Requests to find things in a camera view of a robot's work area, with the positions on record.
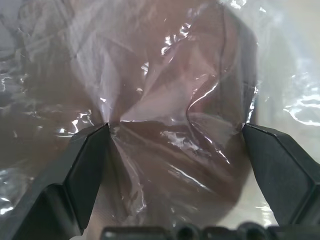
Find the clear plastic wrap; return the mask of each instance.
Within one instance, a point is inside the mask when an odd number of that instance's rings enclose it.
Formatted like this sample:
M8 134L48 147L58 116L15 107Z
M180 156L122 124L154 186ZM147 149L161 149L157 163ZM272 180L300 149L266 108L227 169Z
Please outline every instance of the clear plastic wrap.
M222 2L0 3L0 226L70 137L102 121L115 149L87 239L110 225L276 224L241 126L287 132L317 159L316 47L289 3Z

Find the plastic bag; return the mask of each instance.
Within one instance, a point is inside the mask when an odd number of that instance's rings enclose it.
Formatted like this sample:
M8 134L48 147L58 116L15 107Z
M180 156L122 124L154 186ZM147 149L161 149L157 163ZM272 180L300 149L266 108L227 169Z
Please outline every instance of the plastic bag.
M292 120L297 108L317 110L316 97L305 104L288 90L298 89L292 81L271 90L282 73L302 78L311 68L266 67L287 17L280 3L224 4L251 30L209 0L2 1L0 166L9 187L1 188L1 219L74 133L106 121L116 149L88 239L107 225L276 223L250 173L241 123L277 128L272 101L293 123L317 123L317 115ZM299 54L295 63L311 59ZM307 77L299 89L317 84ZM283 89L289 101L279 98Z

